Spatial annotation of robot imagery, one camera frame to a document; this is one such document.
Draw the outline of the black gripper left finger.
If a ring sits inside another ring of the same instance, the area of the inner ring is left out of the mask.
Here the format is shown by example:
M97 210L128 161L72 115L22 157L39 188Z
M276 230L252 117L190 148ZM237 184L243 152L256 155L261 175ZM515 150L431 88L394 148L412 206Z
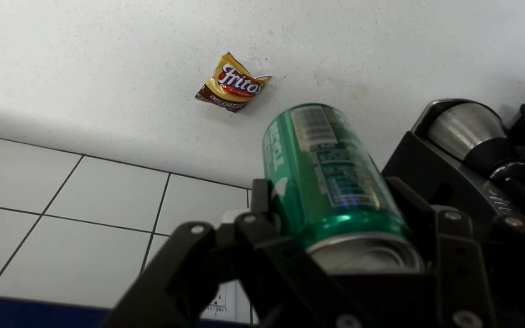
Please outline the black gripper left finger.
M227 283L259 316L254 328L361 328L360 307L272 223L272 188L252 184L252 206L214 228L181 225L110 312L104 328L197 328Z

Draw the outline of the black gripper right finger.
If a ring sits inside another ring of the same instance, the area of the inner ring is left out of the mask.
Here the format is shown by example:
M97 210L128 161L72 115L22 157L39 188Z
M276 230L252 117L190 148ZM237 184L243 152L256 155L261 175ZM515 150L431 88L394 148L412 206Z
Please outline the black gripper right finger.
M391 328L525 328L525 217L473 221L429 205L409 184L387 186L416 234L423 274L387 274L381 323Z

